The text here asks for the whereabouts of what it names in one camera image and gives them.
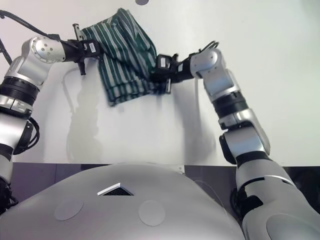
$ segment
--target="white table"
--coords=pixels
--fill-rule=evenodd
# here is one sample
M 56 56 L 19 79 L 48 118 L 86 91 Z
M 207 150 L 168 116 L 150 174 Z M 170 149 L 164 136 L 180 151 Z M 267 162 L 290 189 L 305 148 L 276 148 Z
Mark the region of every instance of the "white table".
M 2 0 L 1 8 L 47 33 L 74 39 L 81 28 L 129 9 L 157 47 L 180 59 L 220 41 L 227 65 L 283 166 L 320 164 L 320 2 L 317 0 Z M 0 19 L 12 57 L 35 34 Z M 0 57 L 0 75 L 8 68 Z M 16 162 L 154 162 L 229 166 L 221 130 L 202 81 L 173 86 L 172 94 L 144 96 L 108 107 L 95 62 L 81 77 L 75 63 L 55 64 L 34 105 L 41 140 Z

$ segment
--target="cloth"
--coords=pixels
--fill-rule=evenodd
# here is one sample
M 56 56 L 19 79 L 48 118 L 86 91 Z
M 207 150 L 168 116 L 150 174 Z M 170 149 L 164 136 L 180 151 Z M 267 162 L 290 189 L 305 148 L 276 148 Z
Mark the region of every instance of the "cloth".
M 110 106 L 147 94 L 164 94 L 165 84 L 149 81 L 156 65 L 156 47 L 128 10 L 82 29 L 85 39 L 97 40 L 103 51 L 98 71 Z

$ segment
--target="robotic arm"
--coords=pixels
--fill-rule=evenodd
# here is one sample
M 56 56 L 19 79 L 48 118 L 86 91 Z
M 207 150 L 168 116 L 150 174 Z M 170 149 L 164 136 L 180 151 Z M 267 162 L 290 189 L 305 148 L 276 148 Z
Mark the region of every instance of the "robotic arm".
M 10 65 L 0 85 L 0 188 L 6 189 L 1 209 L 10 206 L 8 187 L 12 175 L 12 154 L 20 154 L 39 140 L 39 126 L 31 117 L 33 104 L 54 63 L 78 63 L 85 75 L 85 58 L 100 56 L 100 45 L 95 40 L 84 40 L 79 25 L 74 24 L 77 40 L 56 40 L 36 36 L 22 45 L 21 56 Z M 37 135 L 32 137 L 33 129 Z
M 286 171 L 269 158 L 268 137 L 217 45 L 213 42 L 182 62 L 177 62 L 177 55 L 159 55 L 151 79 L 167 84 L 203 79 L 218 123 L 225 131 L 219 138 L 223 155 L 237 165 L 237 203 L 246 239 L 320 239 L 320 215 Z

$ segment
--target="black cable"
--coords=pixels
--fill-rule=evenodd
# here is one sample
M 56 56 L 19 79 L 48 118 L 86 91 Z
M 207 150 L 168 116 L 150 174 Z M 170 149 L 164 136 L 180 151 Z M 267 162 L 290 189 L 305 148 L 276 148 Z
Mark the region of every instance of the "black cable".
M 5 60 L 8 62 L 9 65 L 11 65 L 12 64 L 12 59 L 11 59 L 9 53 L 7 52 L 7 50 L 6 50 L 3 42 L 1 41 L 1 39 L 0 39 L 0 53 L 3 53 L 3 56 L 4 56 Z
M 39 127 L 37 121 L 32 117 L 30 117 L 29 121 L 30 121 L 30 123 L 32 123 L 32 125 L 33 125 L 33 127 L 35 129 L 35 135 L 30 140 L 28 147 L 24 151 L 34 147 L 39 142 L 39 139 L 40 139 L 40 127 Z
M 208 48 L 216 48 L 219 46 L 219 42 L 218 41 L 211 41 L 207 46 L 205 46 L 202 50 L 200 50 L 199 52 L 202 53 L 204 50 L 208 49 Z

